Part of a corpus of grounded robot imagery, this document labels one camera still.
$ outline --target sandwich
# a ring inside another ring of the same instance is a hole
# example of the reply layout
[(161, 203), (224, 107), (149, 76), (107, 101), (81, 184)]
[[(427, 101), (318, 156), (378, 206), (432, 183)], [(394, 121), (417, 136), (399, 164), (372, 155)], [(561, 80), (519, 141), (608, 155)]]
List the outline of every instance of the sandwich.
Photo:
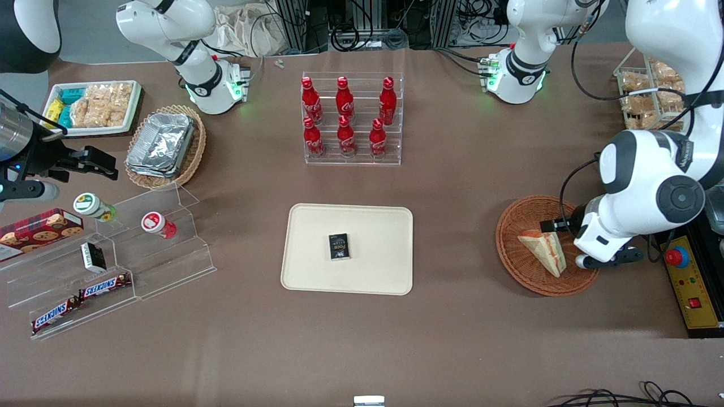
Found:
[(560, 277), (560, 273), (565, 270), (565, 256), (556, 233), (527, 230), (518, 236), (518, 240), (533, 253), (550, 274)]

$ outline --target acrylic bottle rack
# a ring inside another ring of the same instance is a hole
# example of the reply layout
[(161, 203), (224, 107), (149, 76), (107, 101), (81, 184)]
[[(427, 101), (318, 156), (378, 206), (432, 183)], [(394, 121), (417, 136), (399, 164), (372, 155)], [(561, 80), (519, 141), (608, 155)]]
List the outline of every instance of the acrylic bottle rack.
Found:
[[(32, 336), (46, 339), (215, 271), (209, 246), (198, 237), (189, 210), (196, 203), (198, 199), (185, 188), (171, 183), (115, 204), (117, 215), (110, 222), (86, 217), (82, 235), (0, 264), (0, 273), (7, 277), (9, 307), (27, 310), (33, 321), (77, 295), (79, 289), (118, 274), (131, 274), (131, 286), (89, 298)], [(141, 229), (140, 220), (150, 211), (161, 212), (176, 224), (177, 233), (172, 239)], [(83, 266), (80, 245), (85, 242), (103, 250), (107, 268), (103, 274), (89, 272)], [(30, 324), (26, 329), (30, 334)]]
[[(307, 164), (335, 164), (335, 165), (382, 165), (397, 166), (402, 164), (403, 157), (403, 99), (405, 95), (405, 81), (401, 72), (304, 72), (303, 76), (312, 79), (314, 88), (321, 99), (322, 121), (317, 125), (324, 143), (325, 155), (315, 159), (309, 156), (302, 138), (304, 159)], [(345, 158), (340, 151), (337, 139), (339, 115), (337, 114), (337, 78), (347, 77), (349, 89), (354, 95), (355, 119), (351, 127), (355, 131), (355, 144), (357, 154)], [(379, 116), (379, 94), (382, 92), (382, 80), (391, 76), (395, 80), (395, 93), (397, 94), (397, 108), (395, 119), (390, 126), (384, 126), (387, 133), (387, 153), (380, 161), (373, 161), (369, 148), (369, 132), (372, 130), (372, 120)], [(306, 116), (304, 106), (301, 105), (302, 119)], [(301, 132), (304, 126), (300, 121)]]

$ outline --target table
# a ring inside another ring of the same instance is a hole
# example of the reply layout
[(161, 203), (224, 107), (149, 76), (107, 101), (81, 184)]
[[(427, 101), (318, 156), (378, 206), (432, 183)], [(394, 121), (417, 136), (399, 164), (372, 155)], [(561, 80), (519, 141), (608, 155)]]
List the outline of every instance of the table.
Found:
[[(697, 403), (724, 391), (724, 344), (686, 340), (661, 265), (601, 272), (585, 293), (543, 298), (503, 269), (494, 228), (517, 198), (557, 194), (564, 177), (623, 128), (618, 104), (574, 85), (561, 46), (533, 101), (506, 105), (431, 51), (285, 57), (268, 63), (249, 102), (203, 116), (209, 144), (188, 189), (218, 271), (43, 342), (28, 315), (0, 307), (0, 400), (54, 406), (543, 406), (606, 387), (641, 395), (651, 379)], [(582, 46), (579, 76), (613, 94), (629, 45)], [(471, 54), (486, 55), (490, 49)], [(398, 168), (308, 167), (299, 79), (308, 71), (403, 67), (405, 150)], [(168, 63), (61, 63), (50, 81), (138, 80), (142, 117), (189, 104)], [(73, 140), (119, 158), (128, 138)], [(117, 202), (143, 192), (72, 175), (56, 205), (92, 189)], [(602, 193), (595, 169), (568, 186), (575, 204)], [(415, 217), (414, 286), (402, 297), (285, 290), (287, 213), (299, 202), (405, 206)], [(46, 204), (8, 205), (9, 223)], [(0, 290), (0, 303), (7, 294)]]

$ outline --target wicker basket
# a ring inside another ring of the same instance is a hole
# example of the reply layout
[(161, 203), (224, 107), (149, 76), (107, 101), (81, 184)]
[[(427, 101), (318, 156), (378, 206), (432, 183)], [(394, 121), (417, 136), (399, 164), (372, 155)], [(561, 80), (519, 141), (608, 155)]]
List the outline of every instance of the wicker basket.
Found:
[[(206, 147), (206, 129), (203, 127), (203, 123), (201, 122), (201, 118), (198, 116), (198, 113), (194, 112), (191, 108), (186, 106), (166, 106), (156, 110), (154, 113), (151, 114), (155, 113), (186, 114), (189, 117), (192, 117), (195, 122), (193, 134), (191, 135), (191, 142), (188, 145), (186, 155), (184, 155), (183, 162), (181, 163), (181, 171), (178, 176), (176, 176), (176, 178), (150, 177), (148, 175), (136, 174), (135, 172), (132, 172), (130, 169), (128, 169), (128, 167), (126, 167), (126, 173), (134, 184), (144, 188), (154, 189), (162, 187), (173, 181), (175, 181), (178, 185), (184, 185), (188, 182), (188, 180), (191, 179), (194, 172), (196, 172), (198, 165), (201, 163), (203, 149)], [(151, 117), (151, 114), (143, 119), (141, 124), (138, 125), (138, 127), (136, 128), (136, 131), (133, 134), (133, 138), (131, 139), (130, 146), (128, 146), (128, 152), (130, 152), (131, 148), (133, 148), (133, 145), (138, 139), (138, 133), (140, 133), (140, 129), (146, 123), (146, 120)]]
[[(564, 203), (566, 214), (575, 207)], [(505, 268), (525, 288), (549, 297), (566, 297), (578, 294), (593, 284), (598, 269), (587, 270), (576, 266), (576, 257), (581, 251), (573, 245), (569, 233), (559, 233), (565, 271), (556, 278), (543, 267), (523, 244), (518, 236), (526, 230), (539, 230), (539, 222), (560, 218), (558, 198), (546, 195), (532, 195), (513, 202), (500, 216), (495, 229), (495, 246)]]

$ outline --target cookie box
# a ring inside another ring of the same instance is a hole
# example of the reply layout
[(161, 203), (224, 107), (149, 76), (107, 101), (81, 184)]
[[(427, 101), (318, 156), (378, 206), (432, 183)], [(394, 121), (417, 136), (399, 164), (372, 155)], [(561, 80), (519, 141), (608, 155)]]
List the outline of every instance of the cookie box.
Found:
[(0, 229), (0, 262), (83, 233), (83, 220), (60, 208)]

